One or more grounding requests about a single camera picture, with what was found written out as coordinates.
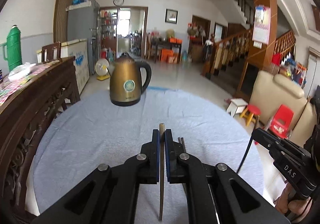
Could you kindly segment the person's right hand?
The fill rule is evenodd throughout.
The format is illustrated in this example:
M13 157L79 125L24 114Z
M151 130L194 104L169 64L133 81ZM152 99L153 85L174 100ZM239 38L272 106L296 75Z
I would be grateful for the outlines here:
M293 200L289 202L289 194L292 190L291 184L287 183L282 194L274 201L274 204L276 210L281 212L281 214L286 214L290 210L297 217L292 223L299 223L307 216L312 206L312 199L309 197L306 200Z

